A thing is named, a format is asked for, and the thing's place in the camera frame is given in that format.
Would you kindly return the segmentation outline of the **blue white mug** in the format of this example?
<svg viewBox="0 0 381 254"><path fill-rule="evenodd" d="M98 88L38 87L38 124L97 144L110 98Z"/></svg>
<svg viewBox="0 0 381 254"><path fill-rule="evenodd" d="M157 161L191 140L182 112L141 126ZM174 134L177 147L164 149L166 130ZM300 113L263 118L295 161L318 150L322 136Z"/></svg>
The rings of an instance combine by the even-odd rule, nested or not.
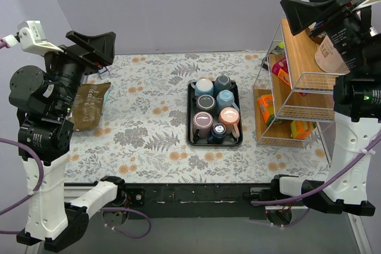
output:
<svg viewBox="0 0 381 254"><path fill-rule="evenodd" d="M209 79L199 79L192 81L190 86L194 89L195 96L214 94L214 83Z"/></svg>

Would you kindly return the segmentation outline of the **pink orange box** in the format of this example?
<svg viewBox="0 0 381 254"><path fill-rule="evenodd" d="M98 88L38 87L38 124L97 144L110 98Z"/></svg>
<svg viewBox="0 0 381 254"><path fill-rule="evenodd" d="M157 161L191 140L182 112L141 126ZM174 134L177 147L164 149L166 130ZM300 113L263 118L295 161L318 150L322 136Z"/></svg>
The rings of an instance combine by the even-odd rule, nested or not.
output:
<svg viewBox="0 0 381 254"><path fill-rule="evenodd" d="M270 81L273 87L278 91L291 92L291 78L288 70L288 62L285 55L268 56L270 61Z"/></svg>

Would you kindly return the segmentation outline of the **purple mug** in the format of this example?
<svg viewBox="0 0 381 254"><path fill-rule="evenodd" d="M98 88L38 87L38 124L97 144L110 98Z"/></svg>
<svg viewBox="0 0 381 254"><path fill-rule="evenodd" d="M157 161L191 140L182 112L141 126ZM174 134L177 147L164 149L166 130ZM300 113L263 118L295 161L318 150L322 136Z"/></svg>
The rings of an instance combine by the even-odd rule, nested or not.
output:
<svg viewBox="0 0 381 254"><path fill-rule="evenodd" d="M208 112L197 112L192 120L193 141L207 139L211 135L213 116Z"/></svg>

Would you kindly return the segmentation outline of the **floral table mat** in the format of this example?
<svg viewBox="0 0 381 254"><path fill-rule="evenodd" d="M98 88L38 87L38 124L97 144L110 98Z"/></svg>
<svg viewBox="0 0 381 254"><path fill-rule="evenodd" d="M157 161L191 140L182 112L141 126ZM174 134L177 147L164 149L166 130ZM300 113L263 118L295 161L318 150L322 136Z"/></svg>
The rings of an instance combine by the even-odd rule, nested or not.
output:
<svg viewBox="0 0 381 254"><path fill-rule="evenodd" d="M324 180L329 163L319 139L301 148L255 141L253 85L262 54L119 55L104 76L111 83L100 123L73 134L66 183L116 175L130 183L268 183L276 174ZM238 84L242 144L200 148L186 139L187 87L225 74Z"/></svg>

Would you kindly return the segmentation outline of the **brown snack bag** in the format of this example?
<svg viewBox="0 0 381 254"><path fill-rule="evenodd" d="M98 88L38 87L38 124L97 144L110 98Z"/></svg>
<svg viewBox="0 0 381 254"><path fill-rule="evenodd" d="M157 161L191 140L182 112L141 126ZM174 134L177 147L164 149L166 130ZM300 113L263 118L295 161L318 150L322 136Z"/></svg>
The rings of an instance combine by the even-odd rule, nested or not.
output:
<svg viewBox="0 0 381 254"><path fill-rule="evenodd" d="M83 84L76 95L70 121L75 131L95 128L101 119L105 95L111 83Z"/></svg>

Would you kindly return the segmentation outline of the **orange green box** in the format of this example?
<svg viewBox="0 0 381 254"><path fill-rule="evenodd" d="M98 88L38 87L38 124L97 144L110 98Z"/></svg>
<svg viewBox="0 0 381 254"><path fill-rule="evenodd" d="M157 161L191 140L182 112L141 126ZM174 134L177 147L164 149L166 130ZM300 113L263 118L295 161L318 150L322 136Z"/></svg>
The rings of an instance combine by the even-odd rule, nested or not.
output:
<svg viewBox="0 0 381 254"><path fill-rule="evenodd" d="M284 119L276 119L273 96L271 94L257 96L256 100L266 126L270 124L279 125L286 121Z"/></svg>

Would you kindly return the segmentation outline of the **dark blue mug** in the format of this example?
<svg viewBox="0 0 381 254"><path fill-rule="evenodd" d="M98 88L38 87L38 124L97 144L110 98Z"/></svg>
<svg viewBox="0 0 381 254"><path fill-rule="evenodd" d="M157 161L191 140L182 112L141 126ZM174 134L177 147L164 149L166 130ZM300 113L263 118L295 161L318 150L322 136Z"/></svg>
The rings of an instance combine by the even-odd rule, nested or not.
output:
<svg viewBox="0 0 381 254"><path fill-rule="evenodd" d="M226 126L222 123L215 124L211 129L211 135L207 139L208 144L220 145L226 137Z"/></svg>

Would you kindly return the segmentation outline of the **pink mug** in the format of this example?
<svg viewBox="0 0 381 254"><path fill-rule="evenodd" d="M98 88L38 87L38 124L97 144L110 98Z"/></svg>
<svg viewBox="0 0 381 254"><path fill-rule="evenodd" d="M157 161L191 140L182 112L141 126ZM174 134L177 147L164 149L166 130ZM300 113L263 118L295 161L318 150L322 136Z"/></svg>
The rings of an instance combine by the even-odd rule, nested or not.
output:
<svg viewBox="0 0 381 254"><path fill-rule="evenodd" d="M238 139L241 135L238 127L240 119L237 109L227 107L221 110L218 121L225 126L227 134L232 134L234 138Z"/></svg>

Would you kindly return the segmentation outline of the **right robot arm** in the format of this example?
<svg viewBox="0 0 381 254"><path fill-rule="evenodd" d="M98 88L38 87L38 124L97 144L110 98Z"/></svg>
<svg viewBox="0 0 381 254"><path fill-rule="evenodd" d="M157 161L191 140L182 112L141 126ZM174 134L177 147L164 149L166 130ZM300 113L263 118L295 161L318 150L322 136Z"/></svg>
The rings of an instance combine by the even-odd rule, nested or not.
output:
<svg viewBox="0 0 381 254"><path fill-rule="evenodd" d="M380 0L281 0L291 33L309 29L332 41L348 74L336 78L333 100L336 134L330 172L325 181L277 175L270 200L254 206L302 201L327 214L347 212L372 216L367 174L374 147L380 142L380 35L371 33L371 7Z"/></svg>

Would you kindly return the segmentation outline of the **light blue faceted mug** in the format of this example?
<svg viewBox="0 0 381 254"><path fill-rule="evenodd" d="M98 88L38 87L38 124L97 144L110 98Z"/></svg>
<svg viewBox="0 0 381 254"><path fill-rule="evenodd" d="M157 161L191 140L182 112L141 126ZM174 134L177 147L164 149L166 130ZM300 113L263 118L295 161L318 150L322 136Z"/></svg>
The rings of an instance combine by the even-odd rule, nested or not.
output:
<svg viewBox="0 0 381 254"><path fill-rule="evenodd" d="M235 104L234 94L229 90L222 90L216 97L217 112L220 113L224 108L232 107L238 112L239 107Z"/></svg>

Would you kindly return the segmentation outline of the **yellow orange box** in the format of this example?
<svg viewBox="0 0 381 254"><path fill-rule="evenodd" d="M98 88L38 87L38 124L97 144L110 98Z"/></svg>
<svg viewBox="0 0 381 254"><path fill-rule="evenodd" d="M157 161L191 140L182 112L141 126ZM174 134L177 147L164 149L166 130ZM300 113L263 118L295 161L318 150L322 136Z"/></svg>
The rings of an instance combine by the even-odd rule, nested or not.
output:
<svg viewBox="0 0 381 254"><path fill-rule="evenodd" d="M291 138L296 140L306 139L316 128L313 121L293 120L290 124Z"/></svg>

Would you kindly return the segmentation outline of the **dark teal mug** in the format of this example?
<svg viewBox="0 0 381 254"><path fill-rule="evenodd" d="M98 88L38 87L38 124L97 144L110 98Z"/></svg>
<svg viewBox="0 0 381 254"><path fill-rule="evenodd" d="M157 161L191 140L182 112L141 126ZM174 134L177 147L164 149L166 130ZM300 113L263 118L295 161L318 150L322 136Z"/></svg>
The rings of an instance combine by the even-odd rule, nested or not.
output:
<svg viewBox="0 0 381 254"><path fill-rule="evenodd" d="M214 81L214 91L216 93L219 93L222 90L230 90L232 86L233 82L229 76L220 75Z"/></svg>

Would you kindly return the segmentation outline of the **black tray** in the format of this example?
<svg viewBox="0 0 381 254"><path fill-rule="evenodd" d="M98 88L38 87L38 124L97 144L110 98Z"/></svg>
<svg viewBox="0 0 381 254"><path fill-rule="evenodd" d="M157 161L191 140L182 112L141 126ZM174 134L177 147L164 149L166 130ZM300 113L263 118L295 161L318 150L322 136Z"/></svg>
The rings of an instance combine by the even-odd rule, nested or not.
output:
<svg viewBox="0 0 381 254"><path fill-rule="evenodd" d="M228 81L216 90L214 81L201 79L188 84L187 141L199 147L236 147L243 141L238 88Z"/></svg>

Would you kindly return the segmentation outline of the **small purple white box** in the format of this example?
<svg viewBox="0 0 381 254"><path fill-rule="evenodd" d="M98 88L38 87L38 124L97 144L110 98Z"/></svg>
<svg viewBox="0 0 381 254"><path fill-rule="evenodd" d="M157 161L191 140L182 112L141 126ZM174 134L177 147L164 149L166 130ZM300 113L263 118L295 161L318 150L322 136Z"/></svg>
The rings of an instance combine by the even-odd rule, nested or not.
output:
<svg viewBox="0 0 381 254"><path fill-rule="evenodd" d="M102 77L105 77L105 76L110 76L111 73L110 73L110 70L107 67L104 67L103 69L98 71L98 75L100 76L100 78L102 78Z"/></svg>

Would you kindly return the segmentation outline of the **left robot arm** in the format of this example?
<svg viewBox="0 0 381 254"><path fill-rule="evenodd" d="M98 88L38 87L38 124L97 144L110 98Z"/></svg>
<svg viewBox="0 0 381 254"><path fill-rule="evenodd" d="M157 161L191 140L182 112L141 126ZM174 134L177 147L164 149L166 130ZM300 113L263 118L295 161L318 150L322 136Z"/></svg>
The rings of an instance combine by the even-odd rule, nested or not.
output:
<svg viewBox="0 0 381 254"><path fill-rule="evenodd" d="M71 46L55 46L30 28L19 30L22 49L43 56L45 68L18 69L9 95L17 108L18 153L30 193L27 224L17 241L28 246L41 242L55 253L81 239L90 218L104 206L121 206L127 198L123 179L104 177L81 197L64 200L65 155L74 129L68 116L84 76L113 63L116 39L114 32L86 36L70 31L66 36Z"/></svg>

